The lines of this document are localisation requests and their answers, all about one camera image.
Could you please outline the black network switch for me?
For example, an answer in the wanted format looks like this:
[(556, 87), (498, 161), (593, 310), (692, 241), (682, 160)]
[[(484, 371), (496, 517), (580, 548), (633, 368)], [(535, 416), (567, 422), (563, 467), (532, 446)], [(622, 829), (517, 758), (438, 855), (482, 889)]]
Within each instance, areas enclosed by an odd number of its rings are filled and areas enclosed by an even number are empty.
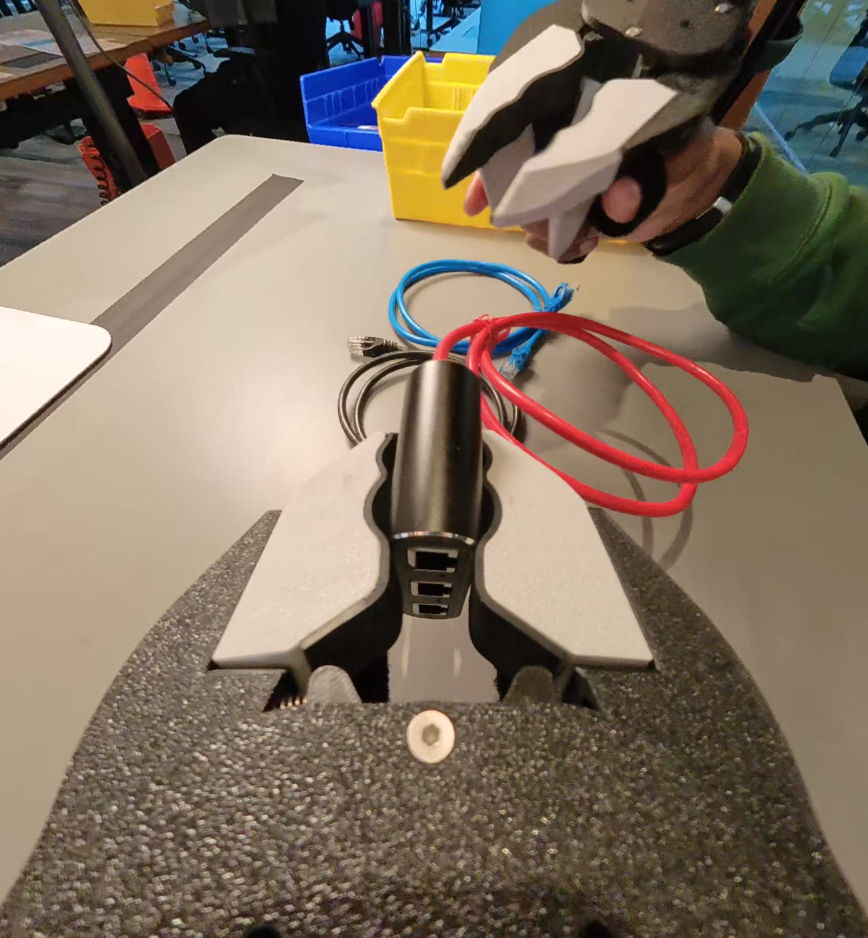
[(460, 616), (482, 527), (482, 392), (474, 373), (445, 358), (410, 377), (397, 435), (389, 535), (406, 616)]

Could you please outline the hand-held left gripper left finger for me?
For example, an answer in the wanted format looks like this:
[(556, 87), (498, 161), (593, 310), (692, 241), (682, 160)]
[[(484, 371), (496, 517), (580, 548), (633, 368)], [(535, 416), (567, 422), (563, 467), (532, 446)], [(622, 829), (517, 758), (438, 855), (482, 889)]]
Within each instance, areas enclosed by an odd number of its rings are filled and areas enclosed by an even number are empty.
[(213, 652), (218, 669), (366, 669), (399, 635), (390, 548), (373, 515), (393, 434), (313, 475), (279, 514)]

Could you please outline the orange traffic cone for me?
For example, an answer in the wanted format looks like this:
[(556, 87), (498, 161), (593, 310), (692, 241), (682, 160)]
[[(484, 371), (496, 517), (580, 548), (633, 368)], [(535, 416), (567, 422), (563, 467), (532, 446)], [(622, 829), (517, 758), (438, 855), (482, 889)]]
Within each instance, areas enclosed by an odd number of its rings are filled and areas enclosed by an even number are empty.
[(146, 53), (128, 57), (124, 68), (132, 88), (128, 103), (141, 116), (166, 118), (172, 115), (170, 105), (161, 94), (154, 69)]

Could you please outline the white rounded board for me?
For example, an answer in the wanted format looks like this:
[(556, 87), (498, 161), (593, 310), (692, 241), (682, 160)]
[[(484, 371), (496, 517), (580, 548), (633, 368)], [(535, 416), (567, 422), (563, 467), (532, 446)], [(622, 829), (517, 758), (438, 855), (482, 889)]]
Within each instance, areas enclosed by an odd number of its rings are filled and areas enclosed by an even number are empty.
[(98, 325), (0, 306), (0, 449), (111, 347)]

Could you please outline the grey metal pole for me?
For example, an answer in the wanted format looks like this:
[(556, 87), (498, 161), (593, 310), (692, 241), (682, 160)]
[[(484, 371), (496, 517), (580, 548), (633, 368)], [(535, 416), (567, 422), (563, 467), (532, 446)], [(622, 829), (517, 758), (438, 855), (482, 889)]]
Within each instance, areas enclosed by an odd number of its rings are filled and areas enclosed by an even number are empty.
[(106, 157), (121, 192), (129, 192), (156, 174), (158, 166), (141, 124), (123, 96), (112, 97), (88, 62), (58, 1), (37, 1), (46, 27), (52, 34), (88, 110), (104, 138), (98, 146), (112, 157)]

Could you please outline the blue storage bin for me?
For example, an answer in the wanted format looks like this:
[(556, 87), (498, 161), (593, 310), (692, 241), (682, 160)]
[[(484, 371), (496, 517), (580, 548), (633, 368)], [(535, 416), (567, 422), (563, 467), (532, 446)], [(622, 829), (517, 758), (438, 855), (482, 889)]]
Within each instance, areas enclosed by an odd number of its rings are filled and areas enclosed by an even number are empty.
[(383, 127), (394, 130), (417, 113), (435, 124), (456, 122), (428, 103), (421, 55), (384, 55), (303, 76), (304, 121), (311, 144), (384, 152)]

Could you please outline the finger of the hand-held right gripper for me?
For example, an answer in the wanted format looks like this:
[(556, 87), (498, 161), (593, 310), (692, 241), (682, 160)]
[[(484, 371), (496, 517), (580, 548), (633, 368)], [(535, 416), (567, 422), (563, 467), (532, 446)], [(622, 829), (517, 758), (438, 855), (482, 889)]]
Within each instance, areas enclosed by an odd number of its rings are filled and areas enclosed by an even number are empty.
[[(549, 229), (632, 229), (667, 191), (657, 139), (683, 123), (683, 94), (654, 79), (613, 79), (592, 97), (589, 111), (560, 129), (529, 158), (501, 196), (492, 218), (500, 225), (545, 220)], [(614, 223), (599, 196), (620, 176), (640, 188), (632, 221)]]
[(475, 171), (487, 189), (507, 189), (524, 163), (574, 117), (582, 95), (584, 46), (551, 25), (495, 62), (447, 147), (440, 181), (451, 189)]

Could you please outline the black wristwatch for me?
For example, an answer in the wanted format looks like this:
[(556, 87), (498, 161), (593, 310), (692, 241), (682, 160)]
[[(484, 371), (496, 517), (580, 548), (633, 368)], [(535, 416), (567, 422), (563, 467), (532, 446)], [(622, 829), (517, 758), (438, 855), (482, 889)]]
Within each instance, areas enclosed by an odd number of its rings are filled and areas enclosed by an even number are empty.
[(665, 258), (705, 238), (725, 220), (747, 188), (761, 158), (761, 147), (744, 133), (738, 134), (741, 154), (713, 203), (677, 228), (643, 243), (652, 255)]

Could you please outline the wooden work table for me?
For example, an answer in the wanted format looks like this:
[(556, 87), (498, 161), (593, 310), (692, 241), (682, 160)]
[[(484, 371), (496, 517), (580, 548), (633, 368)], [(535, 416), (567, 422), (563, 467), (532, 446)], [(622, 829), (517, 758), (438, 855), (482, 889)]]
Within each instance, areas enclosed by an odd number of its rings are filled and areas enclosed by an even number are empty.
[[(150, 53), (211, 28), (204, 17), (180, 3), (172, 6), (172, 18), (157, 26), (94, 23), (91, 25), (92, 38), (86, 34), (80, 14), (70, 15), (69, 23), (77, 31), (83, 52), (93, 69), (110, 66), (111, 56), (121, 61), (138, 53)], [(71, 67), (55, 49), (52, 37), (47, 38), (42, 49), (24, 44), (6, 45), (5, 48), (17, 53), (18, 57), (0, 63), (0, 103), (33, 95), (73, 78)]]

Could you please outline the black office chair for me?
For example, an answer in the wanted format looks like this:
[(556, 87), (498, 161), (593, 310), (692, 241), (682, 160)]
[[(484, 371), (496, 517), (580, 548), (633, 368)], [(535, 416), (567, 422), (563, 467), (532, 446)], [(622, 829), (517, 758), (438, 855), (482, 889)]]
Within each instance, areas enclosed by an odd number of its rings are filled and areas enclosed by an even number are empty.
[(868, 46), (851, 45), (839, 56), (829, 74), (830, 85), (850, 94), (850, 99), (837, 111), (818, 114), (782, 134), (784, 142), (791, 142), (799, 134), (809, 134), (817, 128), (834, 128), (837, 141), (828, 157), (839, 158), (848, 139), (855, 143), (868, 140)]

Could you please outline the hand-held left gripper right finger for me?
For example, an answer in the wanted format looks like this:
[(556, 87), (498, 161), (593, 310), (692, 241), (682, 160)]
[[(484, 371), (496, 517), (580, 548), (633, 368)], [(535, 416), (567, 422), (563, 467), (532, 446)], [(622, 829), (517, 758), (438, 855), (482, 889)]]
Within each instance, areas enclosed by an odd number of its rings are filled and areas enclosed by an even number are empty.
[(484, 432), (492, 522), (476, 597), (518, 635), (578, 666), (649, 666), (653, 655), (584, 501), (545, 464)]

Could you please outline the person's right hand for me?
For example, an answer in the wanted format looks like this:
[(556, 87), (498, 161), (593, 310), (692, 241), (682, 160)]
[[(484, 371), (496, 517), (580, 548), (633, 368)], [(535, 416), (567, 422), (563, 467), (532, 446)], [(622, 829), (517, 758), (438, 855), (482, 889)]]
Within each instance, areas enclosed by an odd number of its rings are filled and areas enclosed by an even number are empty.
[[(668, 187), (665, 196), (651, 215), (626, 235), (626, 240), (642, 244), (660, 238), (707, 212), (721, 194), (742, 151), (738, 133), (710, 123), (703, 125), (685, 149), (666, 160)], [(604, 212), (615, 223), (628, 223), (639, 210), (640, 192), (634, 179), (616, 179), (601, 195)], [(487, 207), (483, 181), (479, 172), (475, 172), (465, 193), (464, 211), (475, 217)], [(526, 225), (523, 231), (531, 248), (552, 256), (545, 220)], [(578, 263), (593, 252), (601, 240), (600, 233), (585, 223), (557, 260), (563, 264)]]

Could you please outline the person's right forearm green sleeve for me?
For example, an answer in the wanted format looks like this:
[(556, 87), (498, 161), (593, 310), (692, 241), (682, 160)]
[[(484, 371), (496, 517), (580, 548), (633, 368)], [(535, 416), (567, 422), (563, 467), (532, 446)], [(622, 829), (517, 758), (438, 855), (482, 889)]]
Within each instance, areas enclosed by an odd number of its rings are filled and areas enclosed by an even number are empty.
[(663, 254), (715, 319), (757, 346), (868, 383), (868, 192), (796, 170), (760, 135), (729, 212)]

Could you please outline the yellow storage bin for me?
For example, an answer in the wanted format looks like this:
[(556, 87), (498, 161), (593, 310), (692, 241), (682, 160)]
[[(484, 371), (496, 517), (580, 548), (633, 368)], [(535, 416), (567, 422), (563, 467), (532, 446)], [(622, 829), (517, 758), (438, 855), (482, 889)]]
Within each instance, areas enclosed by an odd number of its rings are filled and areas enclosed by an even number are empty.
[(174, 23), (174, 1), (78, 1), (93, 25), (157, 30)]
[(487, 212), (465, 213), (468, 178), (450, 190), (440, 180), (448, 146), (493, 61), (491, 55), (447, 53), (429, 62), (415, 53), (381, 88), (373, 107), (395, 218), (493, 228)]

